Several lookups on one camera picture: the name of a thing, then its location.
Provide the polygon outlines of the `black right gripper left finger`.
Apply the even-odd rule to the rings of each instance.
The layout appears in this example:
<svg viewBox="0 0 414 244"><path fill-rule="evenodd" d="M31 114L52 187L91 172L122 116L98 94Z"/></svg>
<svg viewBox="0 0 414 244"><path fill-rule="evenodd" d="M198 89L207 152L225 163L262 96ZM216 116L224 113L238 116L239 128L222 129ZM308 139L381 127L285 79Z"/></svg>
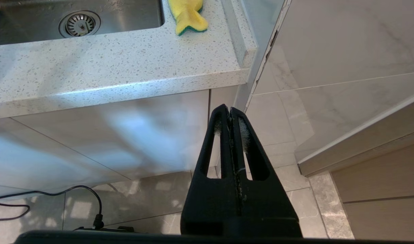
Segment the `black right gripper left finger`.
<svg viewBox="0 0 414 244"><path fill-rule="evenodd" d="M224 224L237 216L229 119L230 113L224 104L212 111L181 213L182 235L223 235ZM222 176L210 179L207 174L216 132L220 135Z"/></svg>

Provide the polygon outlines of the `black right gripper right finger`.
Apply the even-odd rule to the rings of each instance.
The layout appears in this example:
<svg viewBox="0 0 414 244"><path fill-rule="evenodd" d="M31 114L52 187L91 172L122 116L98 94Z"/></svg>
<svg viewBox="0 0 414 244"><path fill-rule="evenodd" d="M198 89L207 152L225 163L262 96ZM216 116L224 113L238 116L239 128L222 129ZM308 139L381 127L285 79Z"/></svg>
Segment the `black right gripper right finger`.
<svg viewBox="0 0 414 244"><path fill-rule="evenodd" d="M230 110L238 228L249 236L302 237L299 219L246 115Z"/></svg>

